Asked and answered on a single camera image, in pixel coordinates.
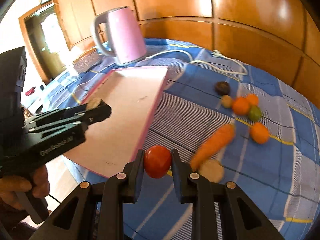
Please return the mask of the person left hand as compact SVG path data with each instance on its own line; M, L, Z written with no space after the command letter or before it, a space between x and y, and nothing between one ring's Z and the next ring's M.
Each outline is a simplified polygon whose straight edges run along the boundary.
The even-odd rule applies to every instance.
M50 183L45 165L39 167L31 174L31 180L33 184L20 176L4 176L1 178L1 200L17 210L24 210L15 192L28 192L31 190L36 198L48 196Z

